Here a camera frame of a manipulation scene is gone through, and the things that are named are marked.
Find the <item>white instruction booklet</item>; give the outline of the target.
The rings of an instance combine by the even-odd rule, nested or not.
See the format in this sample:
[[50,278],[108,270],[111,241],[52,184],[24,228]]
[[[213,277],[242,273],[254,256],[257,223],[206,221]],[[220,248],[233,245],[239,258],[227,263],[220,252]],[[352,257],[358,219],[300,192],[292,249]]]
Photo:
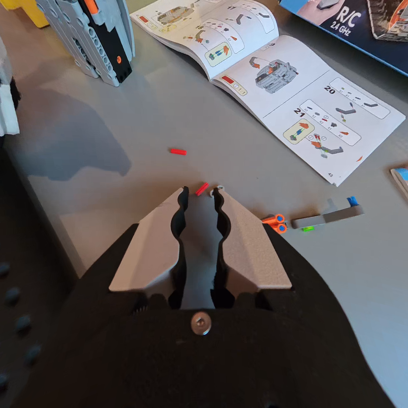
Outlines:
[[257,1],[156,1],[131,20],[191,56],[274,136],[339,186],[405,120],[299,40]]

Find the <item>black perforated panel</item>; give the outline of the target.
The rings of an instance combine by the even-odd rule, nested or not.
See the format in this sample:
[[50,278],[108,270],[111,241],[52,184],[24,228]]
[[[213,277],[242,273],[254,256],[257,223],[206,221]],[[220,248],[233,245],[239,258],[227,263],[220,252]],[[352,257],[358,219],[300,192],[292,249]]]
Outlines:
[[75,282],[4,147],[0,164],[1,407],[13,407],[31,373],[49,364]]

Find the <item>small blue manual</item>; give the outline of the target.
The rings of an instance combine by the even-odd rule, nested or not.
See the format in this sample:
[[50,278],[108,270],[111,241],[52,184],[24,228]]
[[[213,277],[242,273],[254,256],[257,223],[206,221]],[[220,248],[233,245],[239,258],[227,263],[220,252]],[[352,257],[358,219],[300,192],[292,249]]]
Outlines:
[[408,201],[408,166],[393,168],[390,173],[395,181],[396,186]]

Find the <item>blue robot kit box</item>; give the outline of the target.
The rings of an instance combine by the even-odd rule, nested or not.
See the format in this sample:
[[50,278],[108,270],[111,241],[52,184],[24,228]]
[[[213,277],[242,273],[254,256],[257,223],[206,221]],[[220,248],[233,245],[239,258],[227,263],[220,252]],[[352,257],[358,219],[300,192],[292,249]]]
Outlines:
[[282,0],[279,5],[408,76],[406,0]]

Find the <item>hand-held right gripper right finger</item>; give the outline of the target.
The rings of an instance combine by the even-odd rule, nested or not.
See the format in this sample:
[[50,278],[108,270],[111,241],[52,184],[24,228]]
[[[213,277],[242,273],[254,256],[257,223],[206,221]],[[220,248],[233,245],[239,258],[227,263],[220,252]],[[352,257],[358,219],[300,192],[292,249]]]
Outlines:
[[292,283],[268,236],[252,212],[223,191],[214,191],[218,245],[211,298],[216,309],[232,308],[243,293],[290,290]]

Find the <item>grey desk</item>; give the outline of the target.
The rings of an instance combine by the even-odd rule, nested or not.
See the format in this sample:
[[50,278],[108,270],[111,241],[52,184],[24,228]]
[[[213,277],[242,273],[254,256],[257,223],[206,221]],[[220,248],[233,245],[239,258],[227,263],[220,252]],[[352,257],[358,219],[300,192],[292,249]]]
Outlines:
[[[407,201],[390,169],[407,165],[407,120],[339,187],[269,133],[201,67],[133,25],[136,58],[118,88],[84,75],[49,27],[1,6],[1,38],[22,100],[6,150],[81,277],[133,223],[181,186],[192,197],[183,232],[183,307],[210,306],[216,213],[194,192],[223,185],[258,217],[341,209],[365,215],[283,237],[329,285],[390,399],[407,407]],[[186,156],[170,149],[186,150]]]

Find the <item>dark grey bent beam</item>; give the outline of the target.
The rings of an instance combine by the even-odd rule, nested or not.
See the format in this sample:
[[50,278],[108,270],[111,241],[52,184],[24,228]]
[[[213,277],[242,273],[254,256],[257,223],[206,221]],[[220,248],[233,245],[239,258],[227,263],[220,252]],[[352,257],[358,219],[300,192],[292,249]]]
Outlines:
[[333,222],[338,222],[346,220],[352,217],[357,217],[364,215],[365,212],[361,205],[344,208],[342,210],[326,213],[323,215],[316,215],[305,218],[293,219],[290,221],[290,224],[293,229],[303,229],[307,227],[314,227],[324,224],[329,224]]

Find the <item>grey black robot model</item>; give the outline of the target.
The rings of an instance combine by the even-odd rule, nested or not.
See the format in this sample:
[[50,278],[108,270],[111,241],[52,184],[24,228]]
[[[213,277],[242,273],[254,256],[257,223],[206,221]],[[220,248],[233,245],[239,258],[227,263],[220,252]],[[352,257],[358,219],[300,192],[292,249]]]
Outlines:
[[132,73],[135,41],[125,0],[38,0],[81,71],[118,87]]

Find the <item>yellow plastic bin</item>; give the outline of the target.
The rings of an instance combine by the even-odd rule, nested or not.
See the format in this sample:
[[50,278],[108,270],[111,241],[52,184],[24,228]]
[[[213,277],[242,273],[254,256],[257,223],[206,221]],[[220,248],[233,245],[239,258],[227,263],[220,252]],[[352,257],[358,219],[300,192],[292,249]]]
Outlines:
[[44,13],[38,8],[35,0],[1,0],[0,2],[8,11],[22,9],[38,28],[49,26]]

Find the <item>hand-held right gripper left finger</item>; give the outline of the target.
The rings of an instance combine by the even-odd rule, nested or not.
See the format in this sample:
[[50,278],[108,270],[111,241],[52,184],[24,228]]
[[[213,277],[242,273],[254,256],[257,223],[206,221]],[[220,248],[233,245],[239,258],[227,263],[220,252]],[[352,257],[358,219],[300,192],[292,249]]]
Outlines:
[[186,284],[186,258],[180,235],[186,227],[188,187],[181,187],[140,220],[109,285],[112,293],[163,295],[180,309]]

